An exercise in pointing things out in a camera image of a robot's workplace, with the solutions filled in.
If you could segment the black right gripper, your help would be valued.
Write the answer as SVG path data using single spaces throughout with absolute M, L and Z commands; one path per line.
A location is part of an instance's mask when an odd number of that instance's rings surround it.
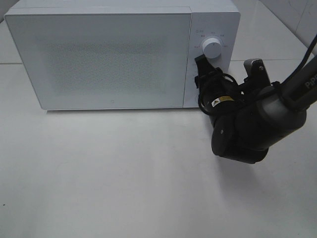
M 214 68 L 205 55 L 195 58 L 198 75 L 195 84 L 199 90 L 198 106 L 211 117 L 220 117 L 250 105 L 250 99 L 242 94 L 235 78 Z

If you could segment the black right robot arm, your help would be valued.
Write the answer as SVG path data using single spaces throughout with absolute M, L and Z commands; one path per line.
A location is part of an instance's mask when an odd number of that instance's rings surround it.
M 198 106 L 213 127 L 211 148 L 215 155 L 247 163 L 262 161 L 270 146 L 300 129 L 307 109 L 317 100 L 317 60 L 309 56 L 282 82 L 271 82 L 261 59 L 244 62 L 242 84 L 213 67 L 205 56 L 195 59 Z

